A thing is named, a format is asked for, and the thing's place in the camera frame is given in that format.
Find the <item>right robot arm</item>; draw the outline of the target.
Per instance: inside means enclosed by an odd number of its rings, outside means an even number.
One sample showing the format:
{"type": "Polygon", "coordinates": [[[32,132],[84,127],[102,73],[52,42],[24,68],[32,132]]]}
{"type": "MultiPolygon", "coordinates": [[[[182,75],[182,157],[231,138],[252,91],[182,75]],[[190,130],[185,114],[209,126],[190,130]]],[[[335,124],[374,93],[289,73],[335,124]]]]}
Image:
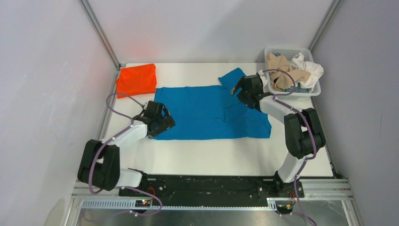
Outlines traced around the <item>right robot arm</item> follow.
{"type": "Polygon", "coordinates": [[[237,95],[239,101],[247,107],[283,123],[288,153],[273,176],[273,193],[281,197],[291,192],[296,193],[306,163],[315,159],[319,149],[326,144],[316,110],[300,110],[283,102],[277,95],[264,92],[258,74],[241,77],[231,94],[237,95]]]}

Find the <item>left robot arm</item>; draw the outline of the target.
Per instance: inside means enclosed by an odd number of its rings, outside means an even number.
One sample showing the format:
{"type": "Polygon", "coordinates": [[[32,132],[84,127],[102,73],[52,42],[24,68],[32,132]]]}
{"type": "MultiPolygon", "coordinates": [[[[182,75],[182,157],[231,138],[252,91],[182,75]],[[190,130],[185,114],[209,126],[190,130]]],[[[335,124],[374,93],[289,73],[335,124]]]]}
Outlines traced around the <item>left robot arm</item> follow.
{"type": "Polygon", "coordinates": [[[234,96],[243,75],[225,75],[219,85],[204,87],[160,88],[155,100],[142,105],[141,112],[111,138],[89,140],[78,171],[78,179],[87,183],[91,193],[114,188],[131,190],[137,196],[148,191],[144,173],[120,166],[124,148],[143,139],[212,140],[247,136],[243,121],[245,110],[234,96]]]}

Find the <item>beige t shirt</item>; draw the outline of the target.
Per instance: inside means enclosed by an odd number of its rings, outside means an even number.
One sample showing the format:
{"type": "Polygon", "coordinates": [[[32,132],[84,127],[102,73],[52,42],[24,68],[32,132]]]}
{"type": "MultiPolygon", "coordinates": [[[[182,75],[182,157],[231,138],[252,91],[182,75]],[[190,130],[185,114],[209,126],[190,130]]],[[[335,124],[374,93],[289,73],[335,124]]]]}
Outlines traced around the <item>beige t shirt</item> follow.
{"type": "Polygon", "coordinates": [[[310,78],[311,73],[302,69],[293,69],[285,56],[276,56],[269,52],[266,56],[266,65],[268,69],[279,69],[280,71],[269,72],[271,85],[275,91],[282,91],[293,86],[293,82],[287,72],[295,82],[305,82],[310,78]]]}

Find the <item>folded orange t shirt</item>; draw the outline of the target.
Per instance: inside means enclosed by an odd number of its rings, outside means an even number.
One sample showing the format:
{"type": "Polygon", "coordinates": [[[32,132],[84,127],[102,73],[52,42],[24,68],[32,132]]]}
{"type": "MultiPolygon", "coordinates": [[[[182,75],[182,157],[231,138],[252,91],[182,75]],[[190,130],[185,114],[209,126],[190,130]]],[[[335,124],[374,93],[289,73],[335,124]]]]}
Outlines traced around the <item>folded orange t shirt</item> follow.
{"type": "Polygon", "coordinates": [[[116,92],[128,96],[155,93],[156,86],[155,64],[123,68],[116,80],[116,92]]]}

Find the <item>white plastic laundry basket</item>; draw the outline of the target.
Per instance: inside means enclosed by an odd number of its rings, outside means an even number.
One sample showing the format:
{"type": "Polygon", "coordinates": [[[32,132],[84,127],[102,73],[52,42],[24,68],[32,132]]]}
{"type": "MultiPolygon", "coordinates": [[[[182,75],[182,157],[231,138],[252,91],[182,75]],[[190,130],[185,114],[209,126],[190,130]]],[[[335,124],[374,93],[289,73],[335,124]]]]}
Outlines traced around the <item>white plastic laundry basket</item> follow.
{"type": "MultiPolygon", "coordinates": [[[[314,62],[312,54],[310,52],[309,49],[307,48],[300,48],[300,47],[292,47],[292,46],[267,46],[264,49],[264,54],[265,54],[265,67],[266,69],[268,69],[267,65],[266,65],[266,56],[267,54],[271,52],[276,56],[285,56],[287,58],[287,60],[291,61],[291,59],[298,53],[302,53],[304,55],[304,60],[305,61],[311,61],[314,62]]],[[[271,72],[273,71],[280,71],[279,69],[270,69],[271,72]]],[[[271,79],[270,79],[270,75],[269,72],[267,73],[267,79],[268,79],[268,88],[269,90],[274,93],[274,94],[279,94],[281,95],[281,98],[285,98],[285,99],[299,99],[299,98],[308,98],[308,97],[313,97],[313,96],[318,96],[321,93],[321,88],[320,88],[320,83],[319,80],[317,81],[315,87],[312,89],[311,93],[294,93],[294,92],[283,92],[283,91],[275,91],[272,88],[271,85],[271,79]]],[[[295,87],[295,85],[299,82],[295,82],[293,80],[293,78],[287,73],[284,72],[287,76],[290,77],[290,79],[293,82],[293,86],[295,87]]]]}

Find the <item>light blue t shirt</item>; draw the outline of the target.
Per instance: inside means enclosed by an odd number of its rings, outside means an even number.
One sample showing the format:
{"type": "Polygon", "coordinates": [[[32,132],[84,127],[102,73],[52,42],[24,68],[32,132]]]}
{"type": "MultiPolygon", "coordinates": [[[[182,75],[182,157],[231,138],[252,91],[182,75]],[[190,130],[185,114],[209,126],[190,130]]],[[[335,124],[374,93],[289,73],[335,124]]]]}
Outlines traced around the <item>light blue t shirt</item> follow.
{"type": "Polygon", "coordinates": [[[295,85],[295,87],[291,86],[291,87],[283,90],[283,92],[294,92],[294,93],[311,93],[311,91],[312,91],[312,88],[302,88],[300,86],[300,83],[297,83],[295,85]]]}

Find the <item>left controller board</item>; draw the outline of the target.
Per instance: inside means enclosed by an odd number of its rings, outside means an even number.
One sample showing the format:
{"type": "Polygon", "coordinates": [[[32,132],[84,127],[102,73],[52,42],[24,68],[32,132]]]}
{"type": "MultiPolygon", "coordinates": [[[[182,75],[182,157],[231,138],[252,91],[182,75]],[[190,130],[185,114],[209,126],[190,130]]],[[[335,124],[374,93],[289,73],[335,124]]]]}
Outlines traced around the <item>left controller board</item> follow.
{"type": "Polygon", "coordinates": [[[140,199],[140,200],[136,200],[135,201],[135,208],[149,208],[152,205],[152,201],[151,200],[144,200],[144,199],[140,199]]]}

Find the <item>controller board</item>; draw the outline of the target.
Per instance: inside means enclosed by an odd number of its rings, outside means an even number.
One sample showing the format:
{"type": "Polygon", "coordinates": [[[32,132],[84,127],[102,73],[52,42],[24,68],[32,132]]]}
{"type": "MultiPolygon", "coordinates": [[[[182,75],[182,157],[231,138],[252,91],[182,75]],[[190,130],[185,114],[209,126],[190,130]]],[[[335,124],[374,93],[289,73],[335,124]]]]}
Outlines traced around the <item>controller board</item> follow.
{"type": "Polygon", "coordinates": [[[140,200],[136,200],[135,201],[135,208],[149,208],[152,205],[152,201],[151,200],[144,200],[144,199],[140,199],[140,200]]]}
{"type": "Polygon", "coordinates": [[[277,204],[276,213],[281,216],[291,216],[294,209],[294,204],[277,204]]]}

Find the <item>right controller board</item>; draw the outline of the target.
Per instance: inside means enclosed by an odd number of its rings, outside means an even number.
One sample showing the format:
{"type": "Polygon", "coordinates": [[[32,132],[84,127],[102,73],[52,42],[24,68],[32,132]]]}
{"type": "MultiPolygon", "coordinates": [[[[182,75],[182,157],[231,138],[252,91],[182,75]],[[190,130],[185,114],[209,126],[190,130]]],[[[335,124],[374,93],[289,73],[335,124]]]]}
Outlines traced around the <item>right controller board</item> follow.
{"type": "Polygon", "coordinates": [[[294,209],[294,204],[277,204],[276,213],[281,216],[291,216],[294,209]]]}

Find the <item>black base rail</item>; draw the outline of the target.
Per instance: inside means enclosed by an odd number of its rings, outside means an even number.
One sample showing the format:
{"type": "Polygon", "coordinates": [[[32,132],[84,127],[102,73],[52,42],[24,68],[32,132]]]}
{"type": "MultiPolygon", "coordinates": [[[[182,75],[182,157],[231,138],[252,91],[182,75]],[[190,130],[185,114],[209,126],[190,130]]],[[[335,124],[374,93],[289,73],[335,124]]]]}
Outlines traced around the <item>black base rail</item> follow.
{"type": "Polygon", "coordinates": [[[144,175],[138,191],[120,189],[119,196],[149,191],[164,207],[268,207],[267,198],[304,197],[302,183],[284,184],[271,176],[144,175]]]}

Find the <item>right aluminium frame post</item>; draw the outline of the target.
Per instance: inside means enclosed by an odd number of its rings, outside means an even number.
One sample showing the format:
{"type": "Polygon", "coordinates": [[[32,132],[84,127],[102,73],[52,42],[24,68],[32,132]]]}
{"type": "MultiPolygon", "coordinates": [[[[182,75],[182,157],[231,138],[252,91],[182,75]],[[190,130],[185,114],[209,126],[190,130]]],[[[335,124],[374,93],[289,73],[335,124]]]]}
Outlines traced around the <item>right aluminium frame post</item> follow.
{"type": "Polygon", "coordinates": [[[320,39],[322,38],[324,32],[326,31],[328,25],[330,24],[331,20],[334,18],[335,14],[339,10],[340,5],[343,3],[343,0],[333,0],[329,5],[324,17],[322,18],[316,33],[314,34],[308,49],[313,52],[317,47],[320,39]]]}

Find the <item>aluminium frame post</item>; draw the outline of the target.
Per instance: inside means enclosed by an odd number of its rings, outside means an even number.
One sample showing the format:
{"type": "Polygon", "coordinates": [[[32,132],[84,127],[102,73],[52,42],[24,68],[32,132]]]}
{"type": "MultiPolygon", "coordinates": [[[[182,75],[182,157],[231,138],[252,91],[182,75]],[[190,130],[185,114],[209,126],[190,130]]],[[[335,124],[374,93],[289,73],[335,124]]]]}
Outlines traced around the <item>aluminium frame post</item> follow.
{"type": "Polygon", "coordinates": [[[322,18],[316,33],[314,34],[308,49],[313,52],[317,47],[320,39],[322,38],[324,32],[326,31],[328,25],[330,24],[331,20],[334,18],[335,14],[339,10],[340,5],[343,3],[343,0],[333,0],[329,5],[324,17],[322,18]]]}
{"type": "Polygon", "coordinates": [[[92,25],[95,33],[97,34],[102,46],[104,47],[106,53],[108,54],[112,64],[119,70],[121,67],[121,63],[118,60],[114,50],[112,49],[111,43],[109,42],[90,2],[88,0],[78,0],[79,4],[81,5],[85,15],[87,16],[90,24],[92,25]]]}

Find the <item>left aluminium frame post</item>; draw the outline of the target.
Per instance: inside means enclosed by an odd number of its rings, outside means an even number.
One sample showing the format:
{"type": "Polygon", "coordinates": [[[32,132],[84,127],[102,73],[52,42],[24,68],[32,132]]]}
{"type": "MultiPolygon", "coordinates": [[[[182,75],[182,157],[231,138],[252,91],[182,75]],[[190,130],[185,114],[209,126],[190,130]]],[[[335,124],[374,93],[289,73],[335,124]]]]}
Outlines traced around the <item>left aluminium frame post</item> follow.
{"type": "Polygon", "coordinates": [[[79,4],[81,5],[85,15],[87,16],[90,24],[92,25],[95,33],[97,34],[102,46],[104,47],[106,53],[108,54],[112,64],[119,70],[121,67],[121,63],[118,60],[114,50],[112,49],[111,43],[109,42],[90,2],[88,0],[78,0],[79,4]]]}

